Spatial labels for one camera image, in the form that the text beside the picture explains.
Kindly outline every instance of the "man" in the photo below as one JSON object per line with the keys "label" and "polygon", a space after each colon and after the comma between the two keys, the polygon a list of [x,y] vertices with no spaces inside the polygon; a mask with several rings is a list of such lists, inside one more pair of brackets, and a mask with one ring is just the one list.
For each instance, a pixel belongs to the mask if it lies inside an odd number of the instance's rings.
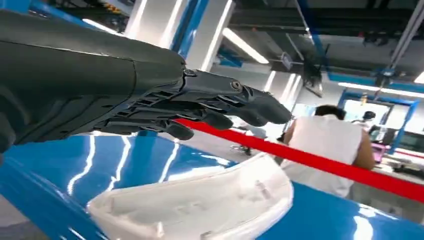
{"label": "man", "polygon": [[362,119],[360,119],[360,120],[354,120],[354,121],[352,121],[352,123],[361,126],[365,130],[365,132],[369,133],[370,130],[374,126],[374,123],[373,123],[374,118],[376,118],[375,112],[373,112],[373,111],[366,111],[363,114]]}
{"label": "man", "polygon": [[[368,133],[359,125],[343,121],[345,115],[336,106],[319,106],[315,116],[296,119],[283,141],[294,149],[371,170],[375,160]],[[284,160],[281,167],[294,182],[343,198],[353,184],[349,179],[289,160]]]}

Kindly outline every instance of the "desk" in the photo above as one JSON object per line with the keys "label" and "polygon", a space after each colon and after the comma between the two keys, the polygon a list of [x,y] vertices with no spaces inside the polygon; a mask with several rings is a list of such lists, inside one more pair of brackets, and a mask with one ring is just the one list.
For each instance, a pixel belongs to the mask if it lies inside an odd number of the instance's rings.
{"label": "desk", "polygon": [[[104,239],[102,231],[84,206],[110,186],[145,185],[193,168],[236,164],[161,137],[125,139],[74,136],[13,147],[0,167],[0,194],[51,239],[97,240]],[[293,207],[259,240],[424,239],[424,227],[411,221],[293,186]]]}

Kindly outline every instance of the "red barrier rope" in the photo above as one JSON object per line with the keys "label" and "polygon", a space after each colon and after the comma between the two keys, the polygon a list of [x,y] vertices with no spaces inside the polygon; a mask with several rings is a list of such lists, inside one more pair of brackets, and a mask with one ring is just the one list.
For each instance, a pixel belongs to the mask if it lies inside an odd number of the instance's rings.
{"label": "red barrier rope", "polygon": [[179,119],[178,122],[192,129],[212,134],[243,146],[424,203],[424,186],[420,184],[347,165],[325,157],[296,150],[285,145],[264,141],[254,136],[246,136],[236,131],[218,130],[203,122],[193,122],[186,119]]}

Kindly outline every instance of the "white sleeveless shirt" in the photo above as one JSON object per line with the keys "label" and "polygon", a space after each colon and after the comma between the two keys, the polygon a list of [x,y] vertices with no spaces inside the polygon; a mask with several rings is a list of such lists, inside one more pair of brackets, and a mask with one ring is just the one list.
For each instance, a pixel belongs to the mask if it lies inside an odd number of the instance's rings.
{"label": "white sleeveless shirt", "polygon": [[[335,115],[300,117],[296,120],[291,148],[351,165],[362,139],[359,125],[337,119]],[[294,182],[340,197],[346,197],[353,181],[293,161],[281,168]]]}

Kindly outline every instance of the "black robotic arm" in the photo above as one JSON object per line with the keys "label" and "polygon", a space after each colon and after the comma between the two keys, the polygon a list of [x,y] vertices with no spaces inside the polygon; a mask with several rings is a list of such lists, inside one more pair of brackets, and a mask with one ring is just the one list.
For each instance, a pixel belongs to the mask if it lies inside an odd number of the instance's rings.
{"label": "black robotic arm", "polygon": [[187,140],[193,131],[179,118],[218,129],[232,126],[224,115],[257,127],[291,119],[269,94],[187,69],[168,49],[8,11],[0,22],[0,153],[94,130]]}

